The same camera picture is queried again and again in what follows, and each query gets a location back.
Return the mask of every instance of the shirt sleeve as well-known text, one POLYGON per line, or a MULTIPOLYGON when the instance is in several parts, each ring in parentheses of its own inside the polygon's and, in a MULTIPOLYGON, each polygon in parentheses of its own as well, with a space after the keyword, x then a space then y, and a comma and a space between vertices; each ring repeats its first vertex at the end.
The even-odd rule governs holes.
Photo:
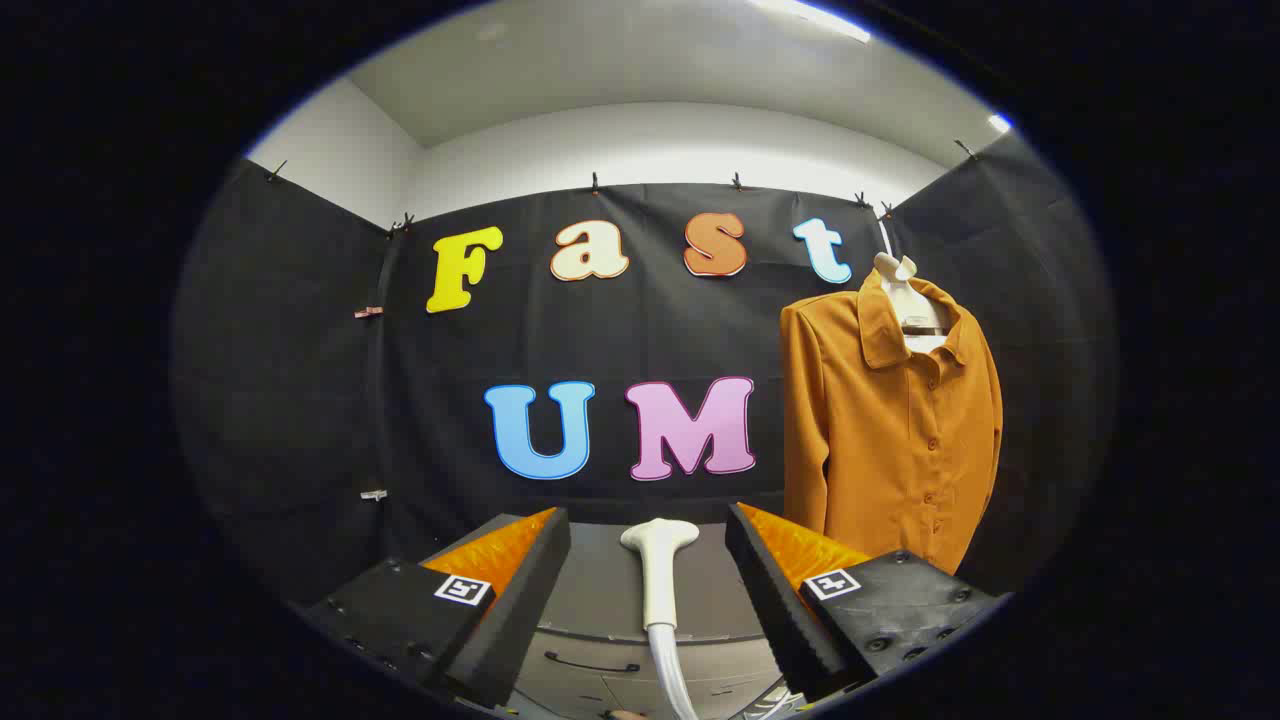
POLYGON ((991 492, 987 493, 987 502, 983 503, 982 511, 987 512, 987 505, 991 503, 991 493, 996 488, 996 475, 1000 471, 1000 441, 1005 434, 1005 405, 1004 397, 1000 392, 1000 375, 996 373, 996 360, 991 356, 991 347, 987 347, 987 377, 991 379, 991 402, 992 402, 992 418, 996 425, 996 437, 993 439, 993 451, 991 457, 991 492))
POLYGON ((827 525, 827 393, 822 348, 813 325, 794 307, 783 307, 783 515, 823 533, 827 525))

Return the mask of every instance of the letter u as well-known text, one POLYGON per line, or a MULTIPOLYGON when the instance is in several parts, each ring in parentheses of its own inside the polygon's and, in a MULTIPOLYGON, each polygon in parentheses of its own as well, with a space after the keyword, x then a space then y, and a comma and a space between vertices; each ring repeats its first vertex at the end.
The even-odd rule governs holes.
POLYGON ((558 480, 577 473, 591 450, 586 401, 595 396, 595 386, 577 380, 556 383, 547 395, 561 406, 564 448, 558 455, 534 450, 529 433, 529 406, 538 397, 534 388, 497 386, 484 393, 485 404, 493 409, 498 457, 508 470, 532 480, 558 480))

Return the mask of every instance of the white wall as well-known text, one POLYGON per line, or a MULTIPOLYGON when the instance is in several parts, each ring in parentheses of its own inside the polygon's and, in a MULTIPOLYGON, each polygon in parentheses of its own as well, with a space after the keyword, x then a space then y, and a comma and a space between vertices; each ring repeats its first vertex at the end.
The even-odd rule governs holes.
POLYGON ((351 81, 312 95, 271 128, 248 159, 381 228, 404 211, 422 147, 351 81))
POLYGON ((600 184, 721 183, 852 197, 881 210, 946 168, 818 120, 728 105, 639 102, 567 110, 428 149, 403 195, 417 219, 535 192, 600 184))

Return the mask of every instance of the drawer handle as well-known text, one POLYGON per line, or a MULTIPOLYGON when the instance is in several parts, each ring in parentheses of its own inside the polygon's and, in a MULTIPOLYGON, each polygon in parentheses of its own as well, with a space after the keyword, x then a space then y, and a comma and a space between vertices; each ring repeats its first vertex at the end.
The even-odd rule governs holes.
POLYGON ((617 667, 593 667, 590 665, 579 665, 577 662, 568 662, 567 660, 561 660, 559 655, 557 655, 557 653, 554 653, 554 652, 552 652, 549 650, 547 652, 544 652, 543 655, 547 657, 547 660, 550 660, 553 662, 559 662, 561 665, 570 665, 572 667, 581 667, 584 670, 595 670, 598 673, 639 673, 640 671, 640 666, 636 665, 635 662, 627 662, 627 666, 620 670, 617 667))

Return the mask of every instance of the orange shirt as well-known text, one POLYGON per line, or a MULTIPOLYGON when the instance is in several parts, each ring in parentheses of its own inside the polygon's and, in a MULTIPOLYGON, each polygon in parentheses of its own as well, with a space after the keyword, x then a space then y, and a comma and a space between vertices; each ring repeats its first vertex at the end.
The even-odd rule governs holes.
POLYGON ((955 574, 987 510, 1004 410, 973 314, 946 343, 911 352, 881 275, 782 309, 787 520, 877 557, 905 548, 955 574))

